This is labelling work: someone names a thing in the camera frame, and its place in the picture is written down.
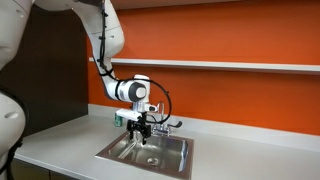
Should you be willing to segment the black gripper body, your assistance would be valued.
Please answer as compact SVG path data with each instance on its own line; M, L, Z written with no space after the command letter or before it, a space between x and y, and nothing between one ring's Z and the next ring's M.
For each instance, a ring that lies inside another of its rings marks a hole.
M137 121L129 120L127 122L127 130L132 133L133 131L139 131L144 138L151 136L151 126L146 124L146 114L143 113Z

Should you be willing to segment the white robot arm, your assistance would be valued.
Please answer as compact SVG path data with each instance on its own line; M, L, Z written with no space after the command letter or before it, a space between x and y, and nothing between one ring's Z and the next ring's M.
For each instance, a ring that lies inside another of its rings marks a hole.
M14 74L37 80L80 73L89 40L108 98L141 103L148 88L136 80L119 80L111 59L124 46L124 34L111 0L0 0L1 78L12 84Z

